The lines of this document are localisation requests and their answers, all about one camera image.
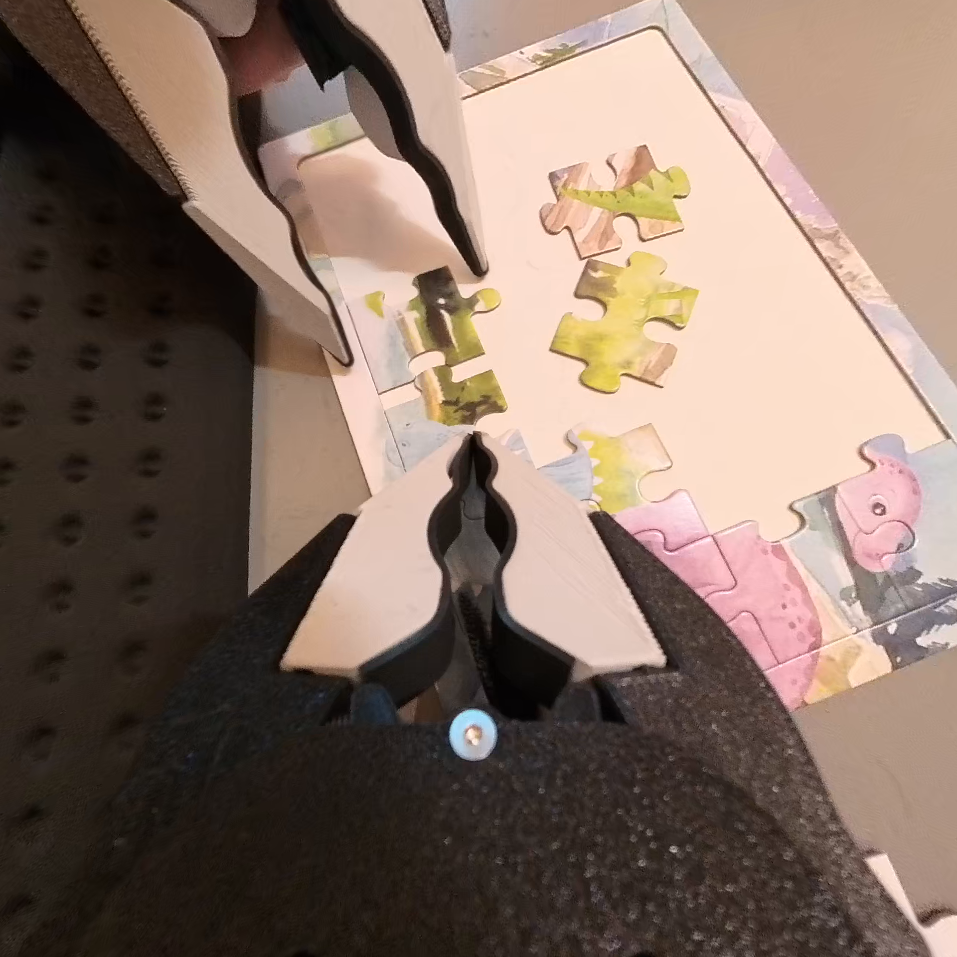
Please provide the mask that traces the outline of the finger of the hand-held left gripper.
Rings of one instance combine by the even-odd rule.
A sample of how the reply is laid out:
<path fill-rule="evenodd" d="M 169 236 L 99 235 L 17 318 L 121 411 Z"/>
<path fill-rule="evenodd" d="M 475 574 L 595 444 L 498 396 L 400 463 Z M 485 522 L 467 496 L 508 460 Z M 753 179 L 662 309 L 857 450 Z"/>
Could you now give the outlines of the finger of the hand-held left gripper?
<path fill-rule="evenodd" d="M 186 215 L 257 284 L 274 317 L 353 365 L 336 308 L 289 214 L 245 150 L 206 26 L 166 1 L 78 1 L 71 12 L 184 192 Z"/>
<path fill-rule="evenodd" d="M 476 276 L 488 272 L 459 77 L 441 17 L 426 2 L 292 3 L 292 36 L 317 83 L 350 78 L 365 136 L 405 161 Z"/>

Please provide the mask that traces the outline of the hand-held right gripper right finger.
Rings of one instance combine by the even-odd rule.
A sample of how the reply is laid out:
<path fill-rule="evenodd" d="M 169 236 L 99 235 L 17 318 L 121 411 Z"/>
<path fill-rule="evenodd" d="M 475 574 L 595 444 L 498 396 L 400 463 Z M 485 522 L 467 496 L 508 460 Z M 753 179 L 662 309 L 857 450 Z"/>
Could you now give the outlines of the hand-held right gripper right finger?
<path fill-rule="evenodd" d="M 666 655 L 588 509 L 477 436 L 492 574 L 492 659 L 511 684 L 568 684 L 662 668 Z"/>

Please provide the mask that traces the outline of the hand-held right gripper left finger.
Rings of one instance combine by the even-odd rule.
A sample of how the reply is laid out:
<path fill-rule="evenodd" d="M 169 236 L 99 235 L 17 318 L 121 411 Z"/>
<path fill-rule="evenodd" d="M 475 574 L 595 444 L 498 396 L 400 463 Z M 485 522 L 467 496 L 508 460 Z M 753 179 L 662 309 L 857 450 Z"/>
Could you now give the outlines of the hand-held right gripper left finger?
<path fill-rule="evenodd" d="M 429 687 L 456 643 L 447 553 L 461 533 L 473 437 L 456 436 L 359 510 L 281 659 L 353 685 Z"/>

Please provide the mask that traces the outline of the joined printed puzzle pieces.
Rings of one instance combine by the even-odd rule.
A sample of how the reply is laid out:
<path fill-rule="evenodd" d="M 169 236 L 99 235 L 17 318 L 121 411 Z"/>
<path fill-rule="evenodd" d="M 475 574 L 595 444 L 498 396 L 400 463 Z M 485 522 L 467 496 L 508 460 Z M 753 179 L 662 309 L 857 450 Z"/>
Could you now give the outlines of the joined printed puzzle pieces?
<path fill-rule="evenodd" d="M 653 425 L 617 436 L 583 424 L 567 434 L 587 460 L 585 494 L 652 552 L 731 629 L 789 710 L 805 703 L 817 670 L 822 625 L 802 574 L 754 521 L 708 530 L 691 495 L 642 495 L 647 476 L 672 461 Z"/>

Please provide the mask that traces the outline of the blue dinosaur head puzzle piece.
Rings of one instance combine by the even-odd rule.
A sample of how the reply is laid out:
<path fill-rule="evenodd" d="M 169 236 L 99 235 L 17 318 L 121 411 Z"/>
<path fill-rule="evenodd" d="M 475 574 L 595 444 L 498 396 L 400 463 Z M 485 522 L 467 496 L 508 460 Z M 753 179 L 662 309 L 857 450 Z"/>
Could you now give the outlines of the blue dinosaur head puzzle piece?
<path fill-rule="evenodd" d="M 408 471 L 450 439 L 470 435 L 475 426 L 447 425 L 425 417 L 424 405 L 413 400 L 386 411 L 398 459 Z M 576 429 L 567 430 L 564 440 L 570 452 L 540 465 L 537 471 L 580 501 L 596 502 L 593 462 L 590 449 Z"/>

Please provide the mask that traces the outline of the green dark-spotted puzzle piece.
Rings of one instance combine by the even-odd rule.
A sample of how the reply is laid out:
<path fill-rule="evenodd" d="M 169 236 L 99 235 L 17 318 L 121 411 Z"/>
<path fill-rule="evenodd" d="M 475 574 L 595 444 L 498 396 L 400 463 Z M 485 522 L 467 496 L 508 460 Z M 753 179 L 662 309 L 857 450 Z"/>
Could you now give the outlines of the green dark-spotted puzzle piece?
<path fill-rule="evenodd" d="M 508 401 L 489 369 L 460 381 L 447 365 L 418 373 L 413 384 L 423 406 L 421 417 L 439 425 L 473 426 L 489 415 L 506 413 Z"/>

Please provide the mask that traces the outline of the green striped puzzle piece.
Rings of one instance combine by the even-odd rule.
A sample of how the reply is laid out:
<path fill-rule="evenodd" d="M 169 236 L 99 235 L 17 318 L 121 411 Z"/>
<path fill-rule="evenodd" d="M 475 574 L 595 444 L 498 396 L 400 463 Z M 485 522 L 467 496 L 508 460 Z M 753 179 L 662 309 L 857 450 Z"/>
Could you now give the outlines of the green striped puzzle piece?
<path fill-rule="evenodd" d="M 548 174 L 554 198 L 540 209 L 545 233 L 568 233 L 581 260 L 613 253 L 622 247 L 616 220 L 628 218 L 646 242 L 681 232 L 677 204 L 691 193 L 687 172 L 679 165 L 660 169 L 645 146 L 610 154 L 612 185 L 600 184 L 593 163 L 582 161 Z"/>

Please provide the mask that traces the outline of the dark tree puzzle piece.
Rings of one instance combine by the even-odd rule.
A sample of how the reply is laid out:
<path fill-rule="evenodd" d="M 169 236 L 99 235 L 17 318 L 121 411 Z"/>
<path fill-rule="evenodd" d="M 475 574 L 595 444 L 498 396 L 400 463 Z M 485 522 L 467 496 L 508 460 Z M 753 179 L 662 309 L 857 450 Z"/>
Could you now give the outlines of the dark tree puzzle piece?
<path fill-rule="evenodd" d="M 465 296 L 447 267 L 419 274 L 413 285 L 415 295 L 403 306 L 389 305 L 382 291 L 356 305 L 353 319 L 370 367 L 399 382 L 413 360 L 429 352 L 448 366 L 483 356 L 475 317 L 496 310 L 501 294 L 486 287 Z"/>

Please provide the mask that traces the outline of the green printed puzzle piece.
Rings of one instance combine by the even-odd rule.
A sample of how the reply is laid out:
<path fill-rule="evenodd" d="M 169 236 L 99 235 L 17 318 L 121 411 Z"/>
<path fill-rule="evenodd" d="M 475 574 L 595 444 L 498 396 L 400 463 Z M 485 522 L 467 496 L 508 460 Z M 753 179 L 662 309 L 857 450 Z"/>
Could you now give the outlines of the green printed puzzle piece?
<path fill-rule="evenodd" d="M 616 393 L 624 376 L 662 388 L 676 358 L 673 342 L 649 337 L 650 323 L 688 326 L 699 290 L 665 277 L 666 261 L 640 251 L 620 266 L 590 258 L 574 290 L 577 299 L 603 307 L 600 319 L 565 314 L 549 350 L 583 364 L 589 389 Z"/>

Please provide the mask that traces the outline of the landscape jigsaw puzzle board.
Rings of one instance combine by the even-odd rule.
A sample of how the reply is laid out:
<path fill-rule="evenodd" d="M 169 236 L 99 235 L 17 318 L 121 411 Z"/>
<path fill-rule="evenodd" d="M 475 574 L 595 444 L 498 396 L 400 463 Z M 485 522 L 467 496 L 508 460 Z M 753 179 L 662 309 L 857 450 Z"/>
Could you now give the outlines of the landscape jigsaw puzzle board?
<path fill-rule="evenodd" d="M 382 155 L 353 116 L 260 148 L 355 355 L 330 368 L 369 491 L 406 472 L 386 411 L 421 401 L 414 377 L 443 364 L 429 352 L 399 382 L 381 378 L 355 307 L 376 291 L 403 306 L 416 276 L 447 267 L 463 295 L 501 294 L 475 317 L 484 355 L 449 366 L 456 381 L 493 370 L 508 401 L 475 428 L 540 466 L 570 452 L 564 436 L 577 425 L 612 436 L 653 425 L 672 467 L 644 478 L 643 496 L 685 490 L 710 532 L 754 521 L 783 545 L 822 625 L 803 706 L 937 653 L 894 667 L 868 631 L 845 633 L 787 539 L 802 527 L 798 499 L 869 469 L 865 442 L 897 435 L 910 452 L 955 442 L 955 384 L 680 6 L 608 14 L 464 71 L 460 89 L 492 263 L 483 281 L 466 278 L 413 171 Z M 600 319 L 604 309 L 575 297 L 589 259 L 568 233 L 544 232 L 540 209 L 554 198 L 550 171 L 590 161 L 612 185 L 606 158 L 641 145 L 658 168 L 687 172 L 684 228 L 643 242 L 618 218 L 622 247 L 594 258 L 662 257 L 667 279 L 700 294 L 686 328 L 646 327 L 676 345 L 663 387 L 624 376 L 603 393 L 581 384 L 582 363 L 549 350 L 565 314 Z"/>

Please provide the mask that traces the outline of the pink corner puzzle piece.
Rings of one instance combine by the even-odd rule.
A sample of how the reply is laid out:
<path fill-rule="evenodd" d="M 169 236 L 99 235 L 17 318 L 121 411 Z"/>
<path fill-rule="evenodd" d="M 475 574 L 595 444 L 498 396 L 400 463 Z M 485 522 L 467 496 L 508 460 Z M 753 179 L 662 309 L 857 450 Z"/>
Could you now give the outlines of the pink corner puzzle piece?
<path fill-rule="evenodd" d="M 910 452 L 884 435 L 860 452 L 866 472 L 794 503 L 787 545 L 845 633 L 900 667 L 955 647 L 955 442 Z"/>

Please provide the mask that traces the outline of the grey desk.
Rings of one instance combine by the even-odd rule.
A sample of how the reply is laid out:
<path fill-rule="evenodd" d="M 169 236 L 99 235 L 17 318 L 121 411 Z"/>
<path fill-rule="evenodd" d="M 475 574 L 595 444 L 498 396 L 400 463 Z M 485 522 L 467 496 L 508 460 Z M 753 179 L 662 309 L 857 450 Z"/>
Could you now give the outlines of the grey desk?
<path fill-rule="evenodd" d="M 955 377 L 955 2 L 681 2 Z M 249 590 L 367 491 L 323 356 L 257 315 Z M 955 913 L 955 651 L 797 713 L 866 851 Z"/>

